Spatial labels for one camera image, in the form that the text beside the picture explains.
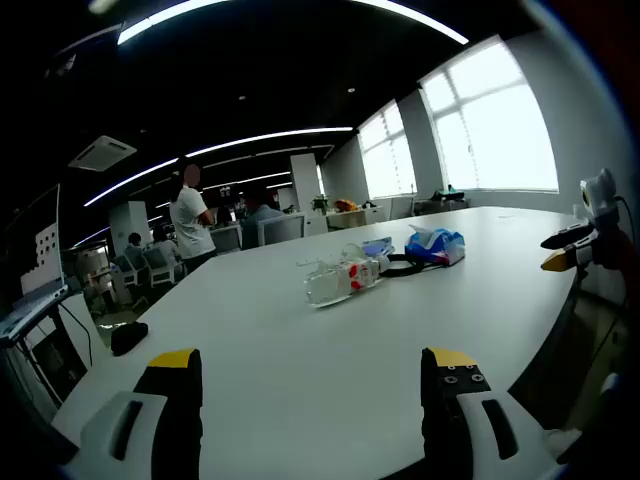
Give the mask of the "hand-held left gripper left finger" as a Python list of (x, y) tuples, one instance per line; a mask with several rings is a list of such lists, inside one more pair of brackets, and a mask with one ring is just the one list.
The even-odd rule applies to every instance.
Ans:
[(203, 426), (197, 349), (154, 358), (131, 391), (115, 394), (82, 428), (70, 479), (197, 479)]

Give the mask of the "person's right hand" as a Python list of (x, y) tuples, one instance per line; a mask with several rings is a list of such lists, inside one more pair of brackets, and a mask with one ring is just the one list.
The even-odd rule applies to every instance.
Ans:
[(638, 268), (639, 258), (634, 244), (618, 226), (599, 231), (594, 263), (622, 273)]

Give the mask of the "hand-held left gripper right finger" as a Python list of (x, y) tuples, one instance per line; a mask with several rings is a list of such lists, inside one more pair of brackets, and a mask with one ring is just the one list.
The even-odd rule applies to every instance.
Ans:
[(465, 354), (422, 350), (421, 406), (430, 479), (543, 479), (558, 467), (540, 424)]

